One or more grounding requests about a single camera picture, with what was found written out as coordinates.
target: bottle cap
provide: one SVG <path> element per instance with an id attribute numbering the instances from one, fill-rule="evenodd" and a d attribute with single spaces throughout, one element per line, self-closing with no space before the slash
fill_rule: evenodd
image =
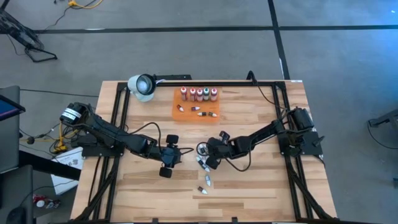
<path id="1" fill-rule="evenodd" d="M 43 207 L 44 205 L 45 205 L 45 202 L 44 202 L 43 200 L 40 200 L 40 201 L 36 202 L 36 206 L 37 206 L 38 208 L 41 208 L 41 207 Z"/>

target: lamp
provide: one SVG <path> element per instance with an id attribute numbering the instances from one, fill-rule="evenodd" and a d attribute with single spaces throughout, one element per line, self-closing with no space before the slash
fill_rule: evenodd
<path id="1" fill-rule="evenodd" d="M 127 83 L 127 87 L 141 102 L 147 102 L 154 97 L 156 88 L 155 78 L 148 75 L 134 75 Z"/>

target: wooden table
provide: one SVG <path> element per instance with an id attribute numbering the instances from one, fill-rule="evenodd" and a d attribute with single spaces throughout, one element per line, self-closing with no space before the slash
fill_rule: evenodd
<path id="1" fill-rule="evenodd" d="M 117 83 L 103 82 L 99 94 L 96 113 L 108 121 Z M 290 106 L 309 110 L 303 83 L 286 81 L 286 86 Z M 244 136 L 276 119 L 275 106 L 262 97 L 257 87 L 234 86 L 222 87 L 220 123 L 178 123 L 171 117 L 174 88 L 157 88 L 154 99 L 147 103 L 140 103 L 131 96 L 126 121 L 130 130 L 155 121 L 162 130 L 163 145 L 167 134 L 176 134 L 180 136 L 179 147 L 196 147 L 198 142 L 217 137 L 222 130 L 232 138 Z M 264 86 L 262 90 L 268 99 L 273 99 L 271 88 Z M 123 99 L 122 96 L 120 105 L 123 105 Z M 150 125 L 140 133 L 158 138 L 155 126 Z M 277 138 L 256 146 L 252 151 L 251 168 L 246 172 L 238 172 L 223 161 L 217 170 L 210 172 L 211 187 L 205 184 L 206 172 L 198 165 L 195 156 L 196 152 L 184 155 L 182 163 L 175 166 L 172 178 L 165 179 L 159 177 L 160 162 L 125 153 L 119 165 L 111 221 L 149 222 L 159 218 L 160 222 L 230 222 L 231 217 L 238 217 L 241 222 L 295 220 L 285 162 L 279 153 Z M 313 156 L 302 156 L 302 160 L 309 191 L 325 211 L 335 217 L 324 166 Z M 89 158 L 84 163 L 71 218 L 77 217 L 87 205 L 96 161 L 97 158 Z M 248 156 L 233 162 L 242 169 L 248 164 Z M 208 195 L 201 194 L 198 186 L 207 189 Z M 302 194 L 299 189 L 297 191 L 304 217 Z M 106 200 L 102 202 L 100 217 L 104 217 Z"/>

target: computer screen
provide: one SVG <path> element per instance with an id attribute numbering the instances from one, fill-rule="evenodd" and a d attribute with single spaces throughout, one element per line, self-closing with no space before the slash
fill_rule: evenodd
<path id="1" fill-rule="evenodd" d="M 0 95 L 0 121 L 25 112 L 25 108 Z"/>

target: gray floor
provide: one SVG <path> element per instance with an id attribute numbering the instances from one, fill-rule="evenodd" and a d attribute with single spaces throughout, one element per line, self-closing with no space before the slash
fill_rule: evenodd
<path id="1" fill-rule="evenodd" d="M 274 2 L 281 26 L 398 24 L 398 4 L 393 0 Z M 7 11 L 26 26 L 44 29 L 65 7 L 65 2 L 12 0 Z M 56 29 L 271 24 L 267 1 L 104 0 L 93 10 L 69 10 Z M 281 35 L 291 79 L 304 81 L 314 122 L 326 136 L 326 171 L 338 216 L 396 223 L 398 190 L 392 178 L 398 176 L 398 151 L 371 140 L 366 121 L 398 107 L 398 30 L 283 31 Z M 44 34 L 40 39 L 60 60 L 34 64 L 26 56 L 16 56 L 8 38 L 0 35 L 0 87 L 97 95 L 103 80 L 125 80 L 138 73 L 240 79 L 253 70 L 261 79 L 282 78 L 272 31 Z M 32 134 L 56 124 L 69 102 L 96 103 L 93 98 L 45 93 L 22 92 L 21 97 L 27 109 L 21 128 Z M 398 146 L 388 126 L 374 134 L 383 143 Z M 36 186 L 49 182 L 47 175 L 35 174 Z M 67 220 L 73 198 L 74 191 L 65 194 L 63 206 L 41 216 L 38 223 Z"/>

